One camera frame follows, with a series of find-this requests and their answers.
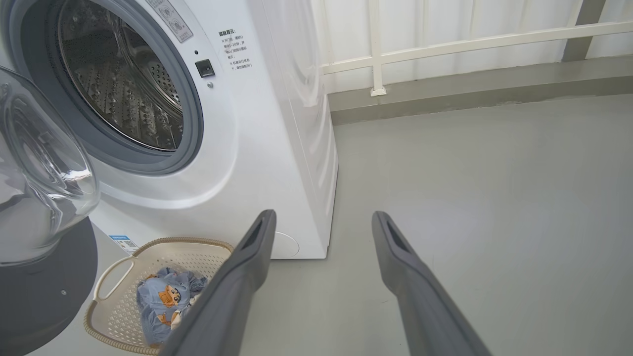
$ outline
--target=floor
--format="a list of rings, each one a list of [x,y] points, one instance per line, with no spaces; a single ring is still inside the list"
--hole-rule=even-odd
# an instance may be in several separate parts
[[[335,136],[328,258],[271,263],[241,355],[408,355],[380,279],[375,210],[493,354],[630,354],[633,95],[362,122]],[[98,240],[101,272],[125,254]],[[82,316],[32,355],[125,354],[88,336]]]

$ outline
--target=white wall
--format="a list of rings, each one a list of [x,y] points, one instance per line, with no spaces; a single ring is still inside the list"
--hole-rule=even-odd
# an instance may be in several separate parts
[[[370,56],[367,0],[312,0],[322,63]],[[382,52],[565,27],[575,0],[380,0]],[[633,0],[607,0],[601,22],[633,20]],[[384,65],[384,83],[560,61],[566,41],[521,44]],[[588,58],[633,53],[633,34],[595,38]],[[328,92],[372,87],[372,69],[325,76]]]

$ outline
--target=basket rim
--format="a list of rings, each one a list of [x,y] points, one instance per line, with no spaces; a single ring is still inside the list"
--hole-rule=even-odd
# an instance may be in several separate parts
[[[161,239],[156,239],[154,241],[150,241],[144,244],[143,246],[141,246],[135,252],[133,252],[132,257],[137,258],[143,251],[146,251],[148,248],[152,246],[156,246],[158,244],[162,244],[162,243],[198,243],[198,244],[203,244],[203,245],[212,245],[212,246],[222,247],[228,250],[230,253],[233,253],[233,246],[223,241],[214,240],[214,239],[205,239],[205,238],[177,237],[177,238],[161,238]],[[109,336],[104,335],[100,333],[99,331],[97,331],[92,326],[92,313],[94,309],[97,307],[98,303],[99,302],[93,299],[90,305],[88,306],[88,310],[86,310],[86,313],[84,315],[84,329],[89,335],[91,335],[93,338],[105,344],[108,344],[110,346],[113,346],[113,347],[116,347],[128,352],[140,353],[142,355],[158,355],[160,353],[161,351],[160,348],[131,345],[131,344],[124,343],[122,341],[118,341],[113,338],[110,338]]]

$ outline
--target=washing machine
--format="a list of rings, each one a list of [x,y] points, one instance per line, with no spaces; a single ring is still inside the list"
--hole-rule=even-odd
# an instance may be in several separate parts
[[[237,244],[270,208],[273,258],[326,257],[338,156],[309,0],[0,1],[0,65],[85,146],[98,228]]]

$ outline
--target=beige plastic basket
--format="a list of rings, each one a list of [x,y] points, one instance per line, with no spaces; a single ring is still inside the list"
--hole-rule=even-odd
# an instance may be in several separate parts
[[[177,272],[190,270],[197,277],[211,279],[232,252],[227,243],[200,238],[165,238],[144,245],[103,272],[84,317],[85,330],[97,340],[122,350],[157,355],[160,349],[145,342],[141,329],[141,314],[136,305],[139,281],[163,267]],[[108,295],[100,298],[103,281],[126,261],[131,261],[132,266]]]

